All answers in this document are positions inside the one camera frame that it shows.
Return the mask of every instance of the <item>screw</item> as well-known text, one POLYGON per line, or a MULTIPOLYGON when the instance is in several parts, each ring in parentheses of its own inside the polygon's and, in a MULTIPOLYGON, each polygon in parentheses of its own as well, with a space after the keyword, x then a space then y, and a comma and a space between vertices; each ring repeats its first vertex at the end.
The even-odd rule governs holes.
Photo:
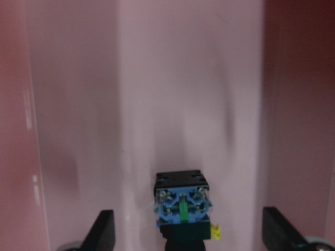
POLYGON ((159 193, 159 197, 164 197, 166 195, 166 192, 165 191, 161 191, 160 193, 159 193))
POLYGON ((317 251, 330 251, 330 247, 324 244, 319 244, 316 246, 317 251))

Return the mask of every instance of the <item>pink wall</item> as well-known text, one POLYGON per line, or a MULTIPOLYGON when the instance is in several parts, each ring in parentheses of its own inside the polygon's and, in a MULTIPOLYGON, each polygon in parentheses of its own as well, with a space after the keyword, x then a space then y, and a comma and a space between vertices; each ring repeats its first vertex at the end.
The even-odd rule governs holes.
POLYGON ((45 251, 24 1, 0 6, 0 249, 45 251))
MULTIPOLYGON (((116 250, 163 250, 154 174, 190 168, 222 226, 208 250, 258 250, 264 204, 335 242, 332 8, 269 1, 262 66, 260 1, 27 0, 51 251, 107 208, 116 250)), ((48 250, 24 3, 0 17, 0 247, 48 250)))
POLYGON ((223 230, 208 250, 250 249, 261 1, 28 0, 27 13, 51 250, 106 208, 116 250, 163 250, 154 174, 190 168, 223 230))
POLYGON ((271 132, 267 203, 308 235, 325 235, 328 214, 333 243, 334 10, 332 1, 268 1, 263 86, 271 132))

